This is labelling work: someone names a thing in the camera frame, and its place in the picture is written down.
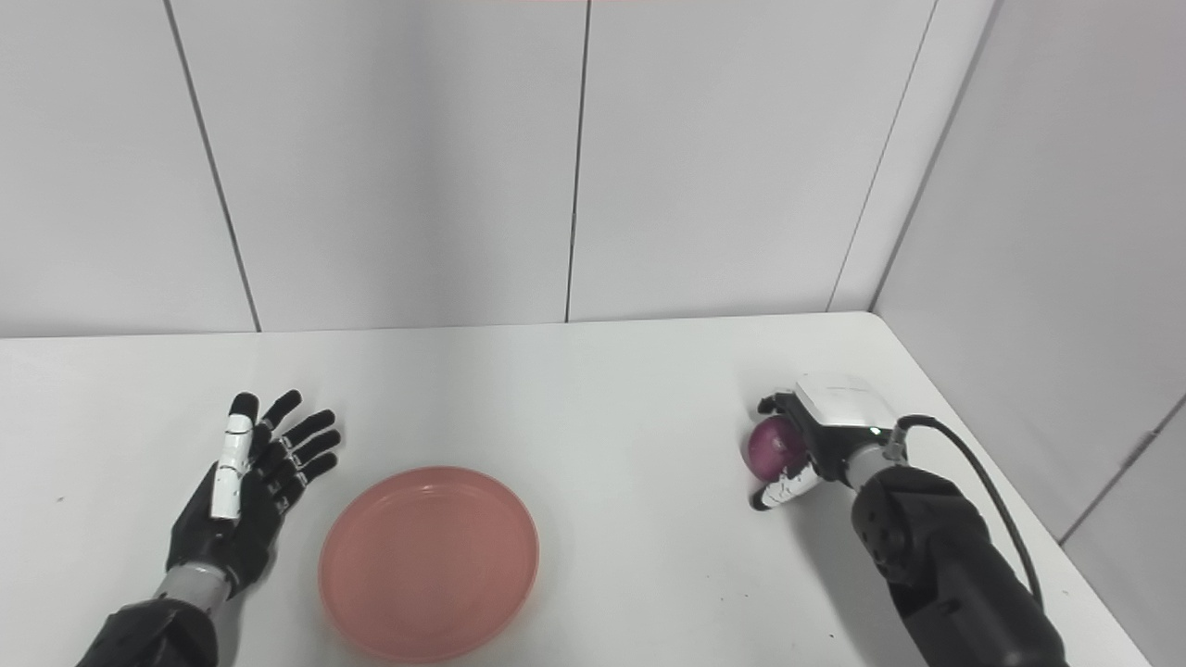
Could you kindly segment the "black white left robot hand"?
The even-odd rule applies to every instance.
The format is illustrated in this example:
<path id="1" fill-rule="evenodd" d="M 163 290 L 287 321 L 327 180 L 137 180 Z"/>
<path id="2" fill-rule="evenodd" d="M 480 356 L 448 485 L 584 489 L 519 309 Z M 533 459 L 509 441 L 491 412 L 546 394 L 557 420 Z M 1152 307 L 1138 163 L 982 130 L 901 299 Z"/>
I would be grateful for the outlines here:
<path id="1" fill-rule="evenodd" d="M 333 409 L 319 409 L 279 432 L 302 396 L 292 389 L 259 413 L 259 398 L 232 398 L 219 459 L 204 474 L 170 532 L 166 570 L 211 566 L 230 593 L 251 586 L 270 564 L 283 517 L 310 485 L 338 463 L 342 434 Z"/>

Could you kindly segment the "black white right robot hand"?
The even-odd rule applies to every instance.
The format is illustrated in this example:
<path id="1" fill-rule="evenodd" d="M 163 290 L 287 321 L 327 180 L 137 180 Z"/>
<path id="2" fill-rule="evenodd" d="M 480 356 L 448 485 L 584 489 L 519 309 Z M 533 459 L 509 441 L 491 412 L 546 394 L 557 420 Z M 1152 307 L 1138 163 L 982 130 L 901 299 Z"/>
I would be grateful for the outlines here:
<path id="1" fill-rule="evenodd" d="M 860 491 L 901 463 L 886 452 L 895 415 L 876 389 L 843 374 L 804 374 L 788 390 L 760 398 L 745 447 L 757 512 L 774 510 L 820 483 Z"/>

